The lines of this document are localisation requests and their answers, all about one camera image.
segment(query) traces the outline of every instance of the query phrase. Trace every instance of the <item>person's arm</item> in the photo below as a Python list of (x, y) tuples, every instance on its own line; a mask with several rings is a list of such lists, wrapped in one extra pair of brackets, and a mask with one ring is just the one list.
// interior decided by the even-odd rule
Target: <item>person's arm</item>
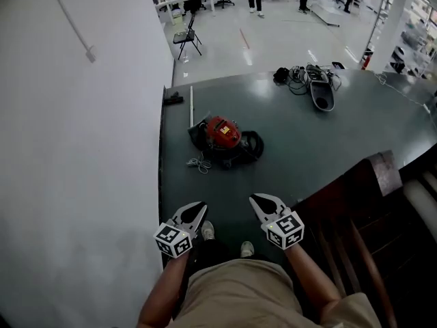
[(138, 318), (137, 328), (166, 327), (179, 297), (189, 251), (166, 265), (158, 282), (145, 301)]
[(285, 255), (322, 319), (341, 299), (337, 287), (299, 244), (286, 249)]

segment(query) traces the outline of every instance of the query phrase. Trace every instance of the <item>black and white marker cube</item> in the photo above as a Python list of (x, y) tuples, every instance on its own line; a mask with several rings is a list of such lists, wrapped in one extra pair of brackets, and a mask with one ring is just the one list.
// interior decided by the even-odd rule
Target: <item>black and white marker cube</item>
[(296, 211), (268, 223), (267, 239), (281, 249), (287, 249), (303, 239), (304, 224)]
[(166, 223), (160, 224), (153, 236), (159, 250), (172, 258), (178, 258), (193, 247), (190, 233)]

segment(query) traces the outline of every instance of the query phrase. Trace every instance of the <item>person's left arm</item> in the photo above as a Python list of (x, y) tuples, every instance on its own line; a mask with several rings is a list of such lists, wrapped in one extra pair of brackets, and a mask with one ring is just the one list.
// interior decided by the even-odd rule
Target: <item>person's left arm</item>
[(169, 324), (178, 301), (189, 253), (168, 262), (141, 309), (137, 328), (162, 328)]

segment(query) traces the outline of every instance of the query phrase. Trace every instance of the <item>shoe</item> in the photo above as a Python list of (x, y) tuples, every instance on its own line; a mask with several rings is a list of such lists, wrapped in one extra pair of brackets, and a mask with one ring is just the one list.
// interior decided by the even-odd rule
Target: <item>shoe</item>
[(204, 241), (207, 241), (208, 239), (215, 239), (214, 236), (214, 226), (209, 221), (205, 221), (202, 225), (202, 237)]
[(255, 248), (251, 242), (243, 242), (241, 244), (240, 257), (247, 258), (248, 256), (252, 256), (255, 253)]

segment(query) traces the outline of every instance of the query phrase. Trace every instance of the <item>white pillar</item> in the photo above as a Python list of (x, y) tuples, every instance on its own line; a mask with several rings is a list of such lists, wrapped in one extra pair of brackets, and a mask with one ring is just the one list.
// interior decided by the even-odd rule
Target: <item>white pillar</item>
[(385, 66), (390, 60), (390, 56), (399, 42), (401, 32), (405, 28), (405, 21), (401, 18), (405, 10), (411, 8), (412, 0), (393, 0), (389, 11), (389, 17), (385, 21), (384, 27), (375, 51), (371, 56), (368, 70), (375, 73), (384, 71)]

